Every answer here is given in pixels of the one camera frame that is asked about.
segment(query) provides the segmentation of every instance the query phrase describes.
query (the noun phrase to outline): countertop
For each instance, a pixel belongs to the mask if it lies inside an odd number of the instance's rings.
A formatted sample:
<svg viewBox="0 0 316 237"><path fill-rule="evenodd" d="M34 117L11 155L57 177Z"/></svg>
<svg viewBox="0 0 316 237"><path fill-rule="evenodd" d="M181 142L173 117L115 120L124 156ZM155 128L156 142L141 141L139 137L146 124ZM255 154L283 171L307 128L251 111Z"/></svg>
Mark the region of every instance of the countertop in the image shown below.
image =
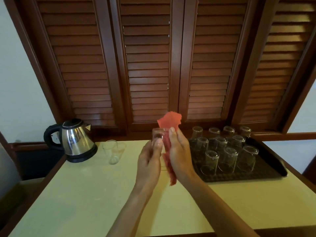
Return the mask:
<svg viewBox="0 0 316 237"><path fill-rule="evenodd" d="M85 162L66 161L9 236L104 237L133 188L146 142L119 142L116 165L107 164L102 147ZM291 172L278 180L209 186L254 229L316 225L316 194ZM213 229L184 187L169 186L162 170L136 236L203 232Z"/></svg>

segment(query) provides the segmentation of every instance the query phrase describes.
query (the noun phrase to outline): kettle lid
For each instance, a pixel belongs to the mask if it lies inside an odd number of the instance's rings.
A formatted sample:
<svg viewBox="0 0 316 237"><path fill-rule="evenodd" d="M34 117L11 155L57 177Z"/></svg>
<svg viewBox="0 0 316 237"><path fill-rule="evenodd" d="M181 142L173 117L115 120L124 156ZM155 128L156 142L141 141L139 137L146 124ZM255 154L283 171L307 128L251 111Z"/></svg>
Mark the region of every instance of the kettle lid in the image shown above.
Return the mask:
<svg viewBox="0 0 316 237"><path fill-rule="evenodd" d="M63 129L66 129L66 130L69 130L69 129L74 129L74 128L77 128L77 127L80 127L83 123L83 120L82 119L78 119L78 118L74 118L70 121L65 121L63 123Z"/></svg>

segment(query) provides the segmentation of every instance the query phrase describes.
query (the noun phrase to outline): electric kettle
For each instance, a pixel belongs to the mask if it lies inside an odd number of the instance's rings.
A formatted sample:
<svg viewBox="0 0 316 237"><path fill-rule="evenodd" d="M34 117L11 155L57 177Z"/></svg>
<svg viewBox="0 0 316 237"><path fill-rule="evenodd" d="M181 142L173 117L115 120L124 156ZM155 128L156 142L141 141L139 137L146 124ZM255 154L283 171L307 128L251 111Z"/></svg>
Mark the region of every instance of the electric kettle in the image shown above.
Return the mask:
<svg viewBox="0 0 316 237"><path fill-rule="evenodd" d="M69 162L78 163L90 159L98 150L88 136L91 125L81 119L72 119L62 124L49 126L44 133L44 141L49 148L65 151ZM54 143L51 134L59 131L61 144Z"/></svg>

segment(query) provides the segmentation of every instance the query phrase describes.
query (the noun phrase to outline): red rag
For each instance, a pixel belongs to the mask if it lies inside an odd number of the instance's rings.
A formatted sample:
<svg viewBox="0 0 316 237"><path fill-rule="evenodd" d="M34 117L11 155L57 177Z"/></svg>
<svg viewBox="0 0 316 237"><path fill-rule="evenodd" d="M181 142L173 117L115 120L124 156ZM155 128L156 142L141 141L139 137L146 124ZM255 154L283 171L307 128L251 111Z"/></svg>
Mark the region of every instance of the red rag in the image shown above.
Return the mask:
<svg viewBox="0 0 316 237"><path fill-rule="evenodd" d="M181 114L170 111L167 112L163 118L157 120L160 128L171 128L174 127L177 131L179 129L179 125L181 124ZM168 171L168 174L170 176L170 185L174 185L177 182L177 177L175 172L172 169L171 162L170 162L170 148L171 148L171 142L169 139L169 133L166 133L163 137L163 144L165 146L166 153L162 155L166 168Z"/></svg>

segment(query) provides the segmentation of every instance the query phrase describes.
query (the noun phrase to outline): black kettle handle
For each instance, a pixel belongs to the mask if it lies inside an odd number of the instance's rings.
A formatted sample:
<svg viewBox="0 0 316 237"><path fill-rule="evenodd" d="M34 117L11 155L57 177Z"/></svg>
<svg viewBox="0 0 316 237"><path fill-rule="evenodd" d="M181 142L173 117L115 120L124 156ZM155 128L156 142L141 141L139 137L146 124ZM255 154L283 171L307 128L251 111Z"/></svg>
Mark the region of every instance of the black kettle handle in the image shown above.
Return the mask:
<svg viewBox="0 0 316 237"><path fill-rule="evenodd" d="M48 145L49 148L51 149L56 149L56 150L64 150L63 146L61 144L57 144L53 142L51 134L61 131L61 124L55 124L49 126L46 131L44 132L44 141Z"/></svg>

